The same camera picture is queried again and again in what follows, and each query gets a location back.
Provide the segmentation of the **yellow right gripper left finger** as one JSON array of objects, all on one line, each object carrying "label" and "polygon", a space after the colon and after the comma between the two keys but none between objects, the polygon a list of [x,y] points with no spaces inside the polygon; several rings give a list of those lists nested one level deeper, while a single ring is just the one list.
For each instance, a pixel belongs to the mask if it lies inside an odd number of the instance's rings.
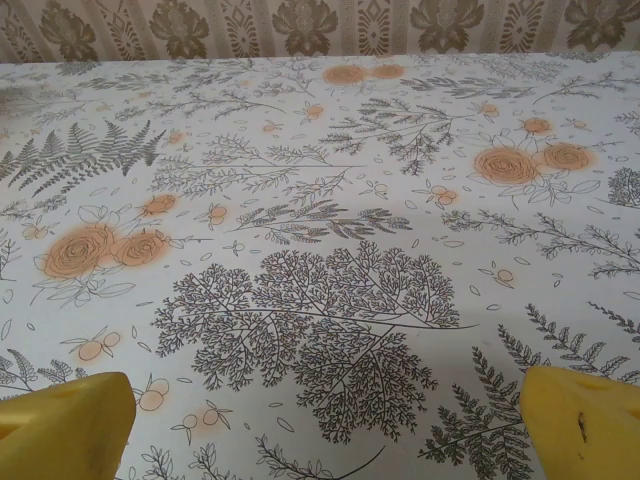
[{"label": "yellow right gripper left finger", "polygon": [[128,377],[91,375],[1,402],[1,477],[116,476],[136,417]]}]

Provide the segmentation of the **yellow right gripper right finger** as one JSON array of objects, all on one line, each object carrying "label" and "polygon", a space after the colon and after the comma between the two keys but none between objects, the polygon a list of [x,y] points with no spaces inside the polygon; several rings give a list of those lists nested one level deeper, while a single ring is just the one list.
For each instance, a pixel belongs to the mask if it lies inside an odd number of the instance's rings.
[{"label": "yellow right gripper right finger", "polygon": [[528,369],[521,415],[548,479],[639,478],[639,388],[556,367]]}]

